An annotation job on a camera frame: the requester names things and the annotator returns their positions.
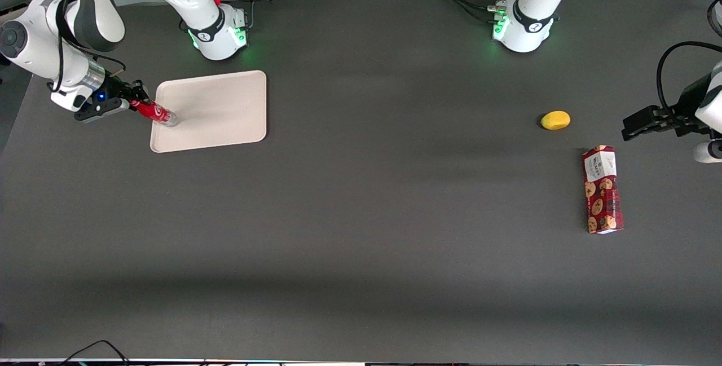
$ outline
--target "dark gray table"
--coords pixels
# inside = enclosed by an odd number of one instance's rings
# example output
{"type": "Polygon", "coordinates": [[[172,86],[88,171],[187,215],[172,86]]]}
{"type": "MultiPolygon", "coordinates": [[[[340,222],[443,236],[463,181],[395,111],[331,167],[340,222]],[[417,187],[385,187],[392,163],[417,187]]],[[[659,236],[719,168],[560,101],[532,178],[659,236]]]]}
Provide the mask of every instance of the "dark gray table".
{"type": "MultiPolygon", "coordinates": [[[[564,0],[518,55],[445,0],[278,0],[220,63],[171,8],[123,8],[127,80],[263,70],[268,137],[156,155],[146,120],[77,124],[33,79],[2,157],[2,356],[720,364],[722,166],[703,137],[619,135],[666,47],[719,42],[709,1],[564,0]],[[539,129],[552,109],[572,125],[539,129]]],[[[719,57],[679,50],[672,100],[719,57]]]]}

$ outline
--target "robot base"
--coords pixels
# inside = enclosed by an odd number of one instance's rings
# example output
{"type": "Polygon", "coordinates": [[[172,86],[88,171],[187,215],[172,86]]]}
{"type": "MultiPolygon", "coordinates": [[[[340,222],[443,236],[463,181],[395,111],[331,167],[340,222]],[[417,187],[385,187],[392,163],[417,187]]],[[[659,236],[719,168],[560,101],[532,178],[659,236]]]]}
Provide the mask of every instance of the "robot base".
{"type": "Polygon", "coordinates": [[[245,12],[227,4],[221,4],[219,8],[224,13],[224,25],[213,39],[204,41],[188,31],[193,39],[193,45],[209,60],[227,59],[248,44],[245,12]]]}
{"type": "MultiPolygon", "coordinates": [[[[497,7],[512,9],[517,0],[497,1],[497,7]]],[[[529,33],[523,24],[512,15],[505,15],[494,27],[492,39],[502,42],[509,50],[519,53],[528,53],[536,50],[539,45],[549,37],[549,28],[552,27],[554,19],[547,26],[540,27],[538,32],[529,33]]]]}

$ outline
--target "cookie image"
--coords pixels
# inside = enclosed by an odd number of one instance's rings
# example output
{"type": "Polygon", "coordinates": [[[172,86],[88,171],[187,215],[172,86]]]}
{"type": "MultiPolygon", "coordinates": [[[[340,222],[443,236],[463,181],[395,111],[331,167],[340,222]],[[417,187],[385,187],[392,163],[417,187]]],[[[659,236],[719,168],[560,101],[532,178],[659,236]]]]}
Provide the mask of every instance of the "cookie image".
{"type": "Polygon", "coordinates": [[[590,234],[596,233],[596,219],[594,217],[589,217],[587,225],[589,225],[590,234]]]}
{"type": "Polygon", "coordinates": [[[599,182],[599,188],[611,189],[611,187],[613,186],[613,184],[614,184],[614,183],[612,183],[611,179],[603,178],[603,179],[601,179],[601,181],[599,182]]]}
{"type": "Polygon", "coordinates": [[[599,215],[601,212],[601,209],[604,207],[604,201],[601,201],[601,199],[596,199],[594,201],[594,204],[591,206],[591,214],[592,215],[599,215]]]}
{"type": "Polygon", "coordinates": [[[587,198],[593,196],[595,191],[596,191],[596,186],[594,186],[594,183],[587,181],[584,184],[584,194],[586,194],[587,198]]]}
{"type": "Polygon", "coordinates": [[[614,217],[606,215],[605,217],[599,219],[599,225],[601,225],[601,229],[603,230],[613,230],[617,227],[617,220],[614,219],[614,217]]]}

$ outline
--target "red soda can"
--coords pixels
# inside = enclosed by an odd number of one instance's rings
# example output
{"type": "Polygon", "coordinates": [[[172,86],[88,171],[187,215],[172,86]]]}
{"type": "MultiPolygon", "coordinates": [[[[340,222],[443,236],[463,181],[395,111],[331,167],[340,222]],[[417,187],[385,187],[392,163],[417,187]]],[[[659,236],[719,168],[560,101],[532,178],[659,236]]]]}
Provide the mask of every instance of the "red soda can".
{"type": "Polygon", "coordinates": [[[154,120],[158,124],[163,126],[175,126],[178,122],[178,117],[175,116],[173,111],[165,109],[160,105],[156,104],[155,101],[151,101],[150,104],[137,101],[133,99],[130,101],[131,107],[134,107],[141,115],[147,119],[154,120]]]}

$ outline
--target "black strap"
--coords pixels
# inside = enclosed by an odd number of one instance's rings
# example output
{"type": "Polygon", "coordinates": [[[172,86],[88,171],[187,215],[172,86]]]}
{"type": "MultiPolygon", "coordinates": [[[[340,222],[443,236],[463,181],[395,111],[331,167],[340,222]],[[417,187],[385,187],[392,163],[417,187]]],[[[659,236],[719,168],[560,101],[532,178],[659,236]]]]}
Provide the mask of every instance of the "black strap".
{"type": "Polygon", "coordinates": [[[61,0],[58,3],[58,10],[55,13],[55,24],[58,27],[58,33],[60,34],[60,37],[67,40],[70,43],[73,43],[76,46],[79,47],[85,47],[78,43],[78,41],[75,39],[75,36],[73,35],[73,32],[70,31],[70,27],[68,26],[68,22],[65,20],[65,15],[63,14],[63,3],[65,0],[61,0]]]}
{"type": "Polygon", "coordinates": [[[534,19],[533,17],[528,17],[521,12],[521,9],[519,8],[519,0],[514,1],[512,11],[515,19],[519,21],[519,23],[522,24],[524,26],[524,29],[529,33],[536,33],[541,31],[543,27],[546,27],[547,24],[549,24],[549,21],[552,20],[552,17],[554,17],[553,15],[545,17],[544,19],[534,19]]]}

